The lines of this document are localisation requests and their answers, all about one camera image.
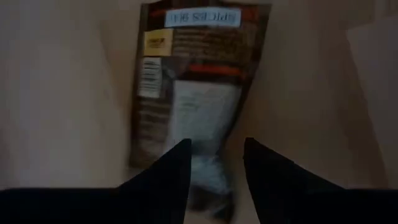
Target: barcode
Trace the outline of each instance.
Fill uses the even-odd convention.
[[[146,57],[142,60],[139,96],[159,98],[162,89],[162,65],[160,58]]]

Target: small yellow logo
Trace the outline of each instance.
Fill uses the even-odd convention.
[[[170,56],[172,53],[173,29],[145,32],[144,56]]]

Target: blue label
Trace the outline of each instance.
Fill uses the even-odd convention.
[[[196,7],[174,9],[166,12],[165,27],[225,26],[239,27],[241,10],[223,7]]]

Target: beige surface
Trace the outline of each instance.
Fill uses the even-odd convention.
[[[68,2],[2,3],[0,186],[113,186],[125,176],[139,1]],[[275,2],[259,73],[228,142],[236,223],[258,223],[245,136],[345,187],[386,185],[341,26],[362,22],[346,21],[345,4]]]
[[[0,7],[0,187],[123,182],[126,123],[83,1]]]

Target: black object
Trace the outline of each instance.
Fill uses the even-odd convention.
[[[398,191],[345,190],[247,138],[244,166],[262,224],[398,223]]]
[[[0,192],[0,223],[183,223],[191,173],[184,139],[115,189],[11,189]]]

